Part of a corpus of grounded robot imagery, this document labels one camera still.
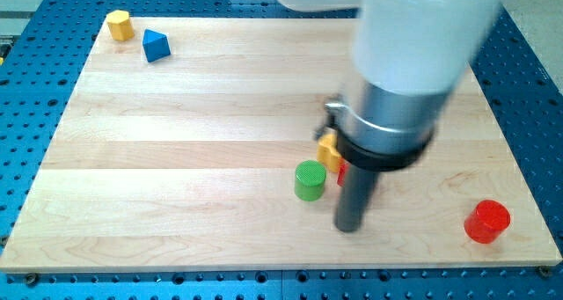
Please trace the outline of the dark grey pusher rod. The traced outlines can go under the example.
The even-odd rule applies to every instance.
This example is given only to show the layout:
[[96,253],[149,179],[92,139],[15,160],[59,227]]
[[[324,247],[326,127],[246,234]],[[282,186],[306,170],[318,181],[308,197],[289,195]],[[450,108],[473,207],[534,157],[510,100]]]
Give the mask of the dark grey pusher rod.
[[361,228],[364,213],[375,192],[380,172],[364,170],[349,164],[334,215],[334,225],[342,232]]

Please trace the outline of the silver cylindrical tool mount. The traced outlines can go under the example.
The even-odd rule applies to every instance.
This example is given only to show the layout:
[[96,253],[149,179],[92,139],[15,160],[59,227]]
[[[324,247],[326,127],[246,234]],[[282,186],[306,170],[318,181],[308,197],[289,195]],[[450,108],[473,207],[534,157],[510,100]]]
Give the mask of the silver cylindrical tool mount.
[[449,93],[395,93],[367,81],[341,86],[324,102],[326,118],[316,129],[336,132],[336,149],[351,165],[390,172],[416,162],[432,141]]

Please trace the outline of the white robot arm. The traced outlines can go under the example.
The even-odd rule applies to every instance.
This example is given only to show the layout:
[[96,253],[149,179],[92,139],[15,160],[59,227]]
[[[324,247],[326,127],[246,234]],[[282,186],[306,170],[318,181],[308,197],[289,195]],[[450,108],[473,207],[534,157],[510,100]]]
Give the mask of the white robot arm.
[[413,164],[501,0],[278,0],[300,12],[357,9],[352,76],[325,103],[348,168],[334,223],[360,228],[383,172]]

